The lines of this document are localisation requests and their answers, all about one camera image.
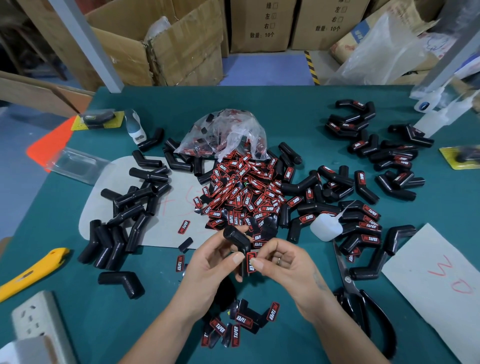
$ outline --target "blue floor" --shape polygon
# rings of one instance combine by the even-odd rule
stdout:
[[[303,52],[231,55],[223,59],[221,86],[313,85]],[[67,72],[68,81],[42,80],[73,87],[80,85]],[[15,233],[47,173],[26,149],[65,121],[64,117],[10,105],[0,114],[0,240]]]

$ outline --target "yellow handle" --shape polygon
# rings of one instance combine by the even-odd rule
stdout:
[[[12,297],[21,290],[46,277],[65,261],[65,256],[70,252],[67,248],[53,249],[43,259],[35,263],[25,272],[0,286],[0,302]]]

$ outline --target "workbench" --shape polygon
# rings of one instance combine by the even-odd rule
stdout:
[[[419,229],[429,222],[478,269],[475,211],[480,201],[480,169],[454,171],[438,151],[444,146],[478,144],[480,123],[473,112],[442,128],[434,136],[432,148],[420,149],[413,171],[416,176],[424,177],[426,184],[415,190],[418,196],[414,202],[387,197],[374,182],[379,173],[372,164],[349,154],[350,141],[337,139],[324,128],[328,116],[335,112],[336,100],[374,101],[377,116],[371,121],[369,132],[378,133],[380,140],[399,140],[396,134],[387,133],[388,125],[415,123],[422,115],[413,110],[416,101],[408,98],[410,89],[410,86],[126,87],[121,94],[110,94],[101,88],[89,108],[132,108],[139,114],[147,134],[152,135],[154,128],[161,126],[166,138],[179,141],[205,114],[224,108],[249,110],[265,128],[269,147],[275,151],[280,142],[286,141],[303,156],[294,183],[323,164],[335,170],[342,164],[348,165],[351,177],[355,170],[364,170],[367,185],[380,196],[375,209],[382,215],[379,222],[385,232],[389,227],[404,224]],[[108,160],[130,155],[135,149],[125,125],[118,129],[75,132],[68,147]],[[161,146],[146,155],[162,156]],[[87,244],[78,232],[78,221],[91,189],[55,173],[48,176],[40,189],[0,261],[0,282],[11,280],[51,249],[73,249],[72,258],[51,276],[0,303],[0,347],[15,339],[11,311],[38,291],[48,290],[56,296],[79,362],[115,363],[175,293],[181,280],[181,273],[175,273],[174,269],[178,249],[146,246],[140,249],[140,254],[127,258],[122,270],[136,272],[146,290],[138,300],[129,300],[121,286],[98,285],[100,270],[76,261]],[[286,235],[287,230],[279,231],[280,238]],[[310,229],[303,229],[299,246],[311,255],[328,286],[332,290],[340,287],[332,244],[318,240]],[[187,263],[192,254],[192,250],[187,252]],[[370,256],[371,252],[365,251],[354,265],[367,265]],[[237,349],[226,349],[219,342],[212,350],[200,347],[202,332],[197,323],[180,355],[180,363],[328,362],[313,327],[300,316],[281,286],[260,274],[235,285],[238,297],[249,301],[249,307],[257,312],[263,312],[272,301],[279,302],[276,321],[257,335],[243,330]],[[398,339],[394,363],[457,363],[436,332],[385,276],[360,281],[357,287],[365,289],[393,323]],[[221,317],[230,322],[225,313]],[[377,322],[373,322],[372,331],[373,341],[382,345]]]

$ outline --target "white power strip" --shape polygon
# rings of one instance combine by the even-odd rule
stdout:
[[[45,335],[50,338],[59,364],[76,364],[52,292],[40,291],[12,312],[17,339]]]

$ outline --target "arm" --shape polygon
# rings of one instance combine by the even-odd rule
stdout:
[[[237,227],[245,232],[248,226]],[[212,305],[220,282],[245,258],[217,232],[193,254],[166,309],[138,339],[120,364],[175,363],[196,321]]]
[[[336,301],[308,253],[274,238],[250,260],[264,276],[280,283],[301,315],[315,327],[333,364],[385,364],[387,359]]]

